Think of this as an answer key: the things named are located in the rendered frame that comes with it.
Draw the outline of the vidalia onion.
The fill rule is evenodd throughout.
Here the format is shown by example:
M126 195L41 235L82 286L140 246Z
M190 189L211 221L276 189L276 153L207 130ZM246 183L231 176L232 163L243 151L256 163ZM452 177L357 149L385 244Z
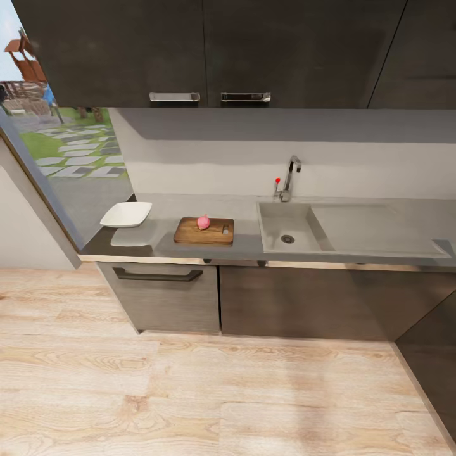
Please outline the vidalia onion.
M202 216L198 218L198 221L196 224L199 226L200 229L206 229L209 228L209 218L206 216Z

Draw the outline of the bowl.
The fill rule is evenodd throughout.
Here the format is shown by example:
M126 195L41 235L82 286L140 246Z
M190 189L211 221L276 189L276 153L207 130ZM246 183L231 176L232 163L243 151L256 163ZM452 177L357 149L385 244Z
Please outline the bowl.
M115 228L140 227L151 211L152 203L126 202L114 205L102 218L101 224Z

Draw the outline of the cutting board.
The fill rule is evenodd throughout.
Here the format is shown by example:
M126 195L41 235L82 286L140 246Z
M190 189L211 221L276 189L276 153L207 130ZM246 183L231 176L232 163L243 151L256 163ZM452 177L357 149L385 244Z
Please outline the cutting board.
M200 229L196 224L199 217L183 217L174 235L176 243L232 244L234 235L233 218L209 218L209 228ZM223 228L228 227L228 234Z

